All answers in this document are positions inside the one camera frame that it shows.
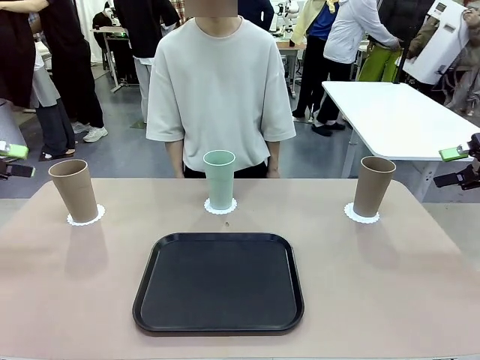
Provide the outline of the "brown plastic cup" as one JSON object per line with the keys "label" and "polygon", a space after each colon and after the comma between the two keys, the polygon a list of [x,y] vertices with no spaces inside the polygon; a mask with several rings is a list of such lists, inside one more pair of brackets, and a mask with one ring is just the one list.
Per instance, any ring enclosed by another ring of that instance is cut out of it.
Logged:
{"label": "brown plastic cup", "polygon": [[58,162],[49,168],[49,175],[74,222],[87,223],[97,217],[97,202],[86,161]]}
{"label": "brown plastic cup", "polygon": [[363,218],[377,215],[396,165],[387,159],[367,156],[361,159],[353,211]]}

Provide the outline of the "white paper doily coaster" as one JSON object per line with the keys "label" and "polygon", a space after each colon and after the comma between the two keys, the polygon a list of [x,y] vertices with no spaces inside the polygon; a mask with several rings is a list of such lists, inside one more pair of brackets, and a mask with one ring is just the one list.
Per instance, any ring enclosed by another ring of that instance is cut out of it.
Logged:
{"label": "white paper doily coaster", "polygon": [[226,209],[215,209],[212,207],[210,199],[207,198],[204,202],[204,209],[213,215],[226,215],[233,212],[237,207],[237,201],[235,198],[232,198],[232,202],[229,208]]}
{"label": "white paper doily coaster", "polygon": [[380,213],[377,212],[373,217],[363,217],[354,211],[354,203],[347,203],[343,208],[344,214],[352,221],[360,224],[374,224],[380,219]]}
{"label": "white paper doily coaster", "polygon": [[71,214],[68,214],[67,217],[66,217],[66,221],[71,225],[71,226],[74,226],[74,227],[82,227],[82,226],[88,226],[88,225],[91,225],[97,221],[99,221],[104,215],[105,215],[105,208],[103,205],[101,204],[97,204],[97,216],[95,218],[93,218],[92,220],[89,220],[89,221],[86,221],[86,222],[77,222],[75,221]]}

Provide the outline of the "pale green plastic cup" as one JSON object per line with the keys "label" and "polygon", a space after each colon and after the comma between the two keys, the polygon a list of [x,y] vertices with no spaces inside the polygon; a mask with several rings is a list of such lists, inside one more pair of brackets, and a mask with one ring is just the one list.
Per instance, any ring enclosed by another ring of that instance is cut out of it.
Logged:
{"label": "pale green plastic cup", "polygon": [[234,163],[236,156],[227,150],[213,150],[203,156],[212,209],[224,211],[233,202]]}

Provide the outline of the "person's right forearm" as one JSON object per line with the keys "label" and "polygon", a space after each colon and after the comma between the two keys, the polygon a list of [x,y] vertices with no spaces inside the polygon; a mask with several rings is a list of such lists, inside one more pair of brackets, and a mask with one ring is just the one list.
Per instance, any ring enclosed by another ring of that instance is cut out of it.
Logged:
{"label": "person's right forearm", "polygon": [[184,141],[178,140],[175,142],[166,142],[165,147],[171,160],[174,172],[182,173]]}

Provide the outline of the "person in beige coat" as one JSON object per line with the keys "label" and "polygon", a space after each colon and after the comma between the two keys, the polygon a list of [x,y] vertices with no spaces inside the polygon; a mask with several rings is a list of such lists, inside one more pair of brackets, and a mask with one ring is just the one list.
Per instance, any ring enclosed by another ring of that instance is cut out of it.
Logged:
{"label": "person in beige coat", "polygon": [[480,123],[480,40],[470,40],[453,71],[453,92],[445,107]]}

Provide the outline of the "person in black dress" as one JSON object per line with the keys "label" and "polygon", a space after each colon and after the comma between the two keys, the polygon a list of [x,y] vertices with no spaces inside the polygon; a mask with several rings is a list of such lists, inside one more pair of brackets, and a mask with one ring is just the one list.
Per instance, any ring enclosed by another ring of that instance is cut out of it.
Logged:
{"label": "person in black dress", "polygon": [[35,53],[29,15],[0,10],[0,100],[30,106]]}

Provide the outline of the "black stand pole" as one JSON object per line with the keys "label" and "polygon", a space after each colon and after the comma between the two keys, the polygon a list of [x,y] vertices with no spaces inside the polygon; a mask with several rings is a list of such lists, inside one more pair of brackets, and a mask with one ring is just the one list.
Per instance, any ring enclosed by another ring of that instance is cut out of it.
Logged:
{"label": "black stand pole", "polygon": [[393,80],[394,84],[399,84],[400,83],[401,72],[403,70],[404,63],[407,59],[407,54],[408,54],[409,47],[410,47],[410,40],[407,40],[403,44],[403,51],[402,51],[402,55],[400,57],[400,60],[397,61],[397,71],[396,71],[396,74],[395,74],[395,77],[394,77],[394,80]]}

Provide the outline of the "person in dark brown jacket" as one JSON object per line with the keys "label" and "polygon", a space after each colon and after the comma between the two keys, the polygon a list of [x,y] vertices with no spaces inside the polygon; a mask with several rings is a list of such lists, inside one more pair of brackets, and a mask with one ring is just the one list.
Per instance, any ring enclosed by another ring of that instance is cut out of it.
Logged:
{"label": "person in dark brown jacket", "polygon": [[434,0],[382,0],[379,19],[387,30],[406,45],[425,21]]}

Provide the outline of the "grey metal-legged desk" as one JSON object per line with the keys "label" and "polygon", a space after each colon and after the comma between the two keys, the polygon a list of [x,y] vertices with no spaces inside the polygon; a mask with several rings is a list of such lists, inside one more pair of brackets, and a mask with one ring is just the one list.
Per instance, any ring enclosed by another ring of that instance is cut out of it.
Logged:
{"label": "grey metal-legged desk", "polygon": [[123,86],[128,86],[128,76],[131,72],[131,49],[128,41],[128,34],[121,26],[99,26],[96,25],[91,32],[96,39],[103,39],[103,59],[106,60],[109,74],[112,76],[114,86],[110,89],[112,93],[117,92]]}

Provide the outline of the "person in lime green trousers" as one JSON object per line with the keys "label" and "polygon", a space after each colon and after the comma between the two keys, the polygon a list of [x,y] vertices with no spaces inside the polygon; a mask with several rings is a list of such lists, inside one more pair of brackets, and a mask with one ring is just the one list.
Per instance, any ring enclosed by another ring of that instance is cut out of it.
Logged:
{"label": "person in lime green trousers", "polygon": [[323,57],[329,79],[344,82],[350,79],[351,64],[356,60],[364,35],[370,35],[390,49],[399,48],[400,41],[381,23],[377,0],[339,0],[338,4]]}

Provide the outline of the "person in yellow cardigan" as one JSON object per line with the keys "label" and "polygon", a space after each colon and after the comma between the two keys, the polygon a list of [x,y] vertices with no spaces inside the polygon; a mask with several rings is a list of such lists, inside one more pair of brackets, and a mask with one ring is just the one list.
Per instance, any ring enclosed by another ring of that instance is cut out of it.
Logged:
{"label": "person in yellow cardigan", "polygon": [[292,111],[295,119],[303,119],[307,109],[312,113],[320,113],[329,108],[327,102],[322,100],[322,82],[329,75],[329,65],[323,51],[338,14],[338,7],[338,0],[306,0],[298,15],[290,43],[298,45],[307,41],[307,46],[304,50],[298,103]]}

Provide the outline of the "wooden desk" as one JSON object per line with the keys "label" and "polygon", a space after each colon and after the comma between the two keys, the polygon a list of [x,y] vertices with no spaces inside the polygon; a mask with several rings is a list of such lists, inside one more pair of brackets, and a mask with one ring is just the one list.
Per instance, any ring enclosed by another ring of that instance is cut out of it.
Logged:
{"label": "wooden desk", "polygon": [[289,90],[289,95],[292,99],[296,99],[296,67],[299,53],[306,49],[306,43],[290,44],[289,40],[277,40],[277,48],[280,55],[284,59],[285,65],[285,80],[286,86]]}

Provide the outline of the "person in beige sweatshirt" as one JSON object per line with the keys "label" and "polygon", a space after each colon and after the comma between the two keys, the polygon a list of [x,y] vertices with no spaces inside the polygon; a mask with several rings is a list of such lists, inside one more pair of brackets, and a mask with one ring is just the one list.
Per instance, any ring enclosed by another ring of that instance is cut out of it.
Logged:
{"label": "person in beige sweatshirt", "polygon": [[267,142],[296,129],[274,37],[239,15],[238,0],[184,0],[187,22],[158,44],[146,136],[184,141],[185,178],[205,175],[203,156],[235,155],[239,178],[267,178]]}

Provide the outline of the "black plastic tray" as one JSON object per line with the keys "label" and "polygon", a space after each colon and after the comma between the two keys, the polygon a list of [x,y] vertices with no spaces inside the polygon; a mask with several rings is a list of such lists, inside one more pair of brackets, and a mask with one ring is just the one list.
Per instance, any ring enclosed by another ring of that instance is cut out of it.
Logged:
{"label": "black plastic tray", "polygon": [[151,249],[133,302],[151,335],[280,334],[305,303],[293,247],[267,232],[178,232]]}

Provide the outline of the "person in dark navy top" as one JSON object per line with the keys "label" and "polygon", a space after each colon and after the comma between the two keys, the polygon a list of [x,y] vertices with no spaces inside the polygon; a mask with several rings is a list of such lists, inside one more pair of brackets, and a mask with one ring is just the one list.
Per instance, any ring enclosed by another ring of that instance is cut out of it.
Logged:
{"label": "person in dark navy top", "polygon": [[274,9],[270,0],[238,0],[238,14],[268,32]]}

